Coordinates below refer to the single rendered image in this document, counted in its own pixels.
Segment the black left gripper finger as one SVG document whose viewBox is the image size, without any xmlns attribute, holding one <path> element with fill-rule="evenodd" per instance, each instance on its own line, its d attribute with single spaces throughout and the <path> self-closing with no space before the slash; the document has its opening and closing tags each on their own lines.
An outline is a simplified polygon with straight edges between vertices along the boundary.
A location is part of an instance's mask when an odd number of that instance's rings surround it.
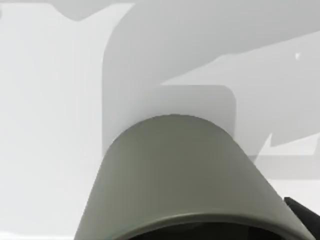
<svg viewBox="0 0 320 240">
<path fill-rule="evenodd" d="M 320 240 L 320 215 L 291 197 L 286 196 L 283 200 L 315 239 Z"/>
</svg>

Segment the grey-green cup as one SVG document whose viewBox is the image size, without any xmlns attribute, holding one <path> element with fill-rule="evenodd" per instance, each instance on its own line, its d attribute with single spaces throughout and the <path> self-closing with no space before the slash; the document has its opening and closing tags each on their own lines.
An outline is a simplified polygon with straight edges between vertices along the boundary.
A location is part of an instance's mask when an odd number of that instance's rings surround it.
<svg viewBox="0 0 320 240">
<path fill-rule="evenodd" d="M 166 115 L 110 145 L 74 240 L 316 240 L 210 121 Z"/>
</svg>

